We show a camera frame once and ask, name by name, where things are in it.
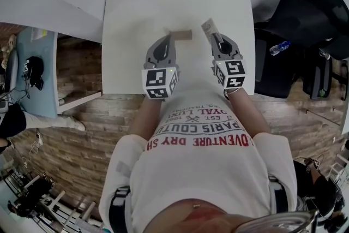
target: light blue desk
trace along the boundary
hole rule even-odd
[[[32,40],[32,27],[27,27],[17,36],[17,53],[19,57],[19,68],[16,88],[25,90],[26,82],[23,78],[23,68],[26,59],[31,56],[40,57],[44,62],[43,81],[44,86],[40,91],[36,87],[29,88],[29,96],[20,100],[20,105],[29,113],[45,117],[57,117],[57,114],[81,105],[92,99],[101,96],[101,93],[74,100],[72,102],[59,105],[56,75],[57,56],[57,32],[47,31],[47,35],[36,40]],[[15,100],[23,97],[25,92],[13,91],[11,93]]]

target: person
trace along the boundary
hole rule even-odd
[[[336,232],[347,220],[341,211],[345,201],[340,188],[319,172],[319,165],[313,159],[304,159],[305,164],[293,163],[297,177],[298,209],[318,209],[318,226],[324,226],[330,233]]]
[[[69,127],[85,131],[82,122],[70,116],[57,116],[56,118],[32,115],[22,111],[21,106],[16,103],[9,106],[6,113],[0,113],[0,153],[13,144],[7,140],[27,128],[47,127]]]
[[[275,213],[272,178],[287,199],[284,211],[295,211],[288,140],[271,134],[243,88],[227,91],[229,103],[209,88],[176,95],[164,103],[145,97],[117,142],[99,204],[109,229],[248,232],[242,228]]]
[[[35,207],[39,200],[44,194],[49,193],[54,185],[55,182],[53,179],[48,180],[47,177],[39,178],[28,187],[28,193],[25,196],[19,197],[19,204],[17,207],[8,201],[8,210],[20,217],[32,218],[33,216],[36,216],[38,213],[35,211]]]

